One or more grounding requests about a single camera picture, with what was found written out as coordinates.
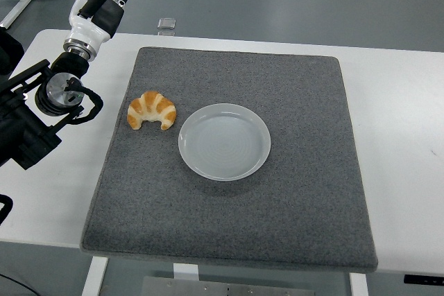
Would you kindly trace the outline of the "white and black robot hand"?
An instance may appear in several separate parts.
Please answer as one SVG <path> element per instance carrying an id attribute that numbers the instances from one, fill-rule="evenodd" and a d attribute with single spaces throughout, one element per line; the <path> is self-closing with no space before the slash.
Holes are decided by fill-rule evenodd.
<path id="1" fill-rule="evenodd" d="M 128 0 L 75 0 L 69 15 L 69 38 L 97 50 L 116 33 L 127 3 Z"/>

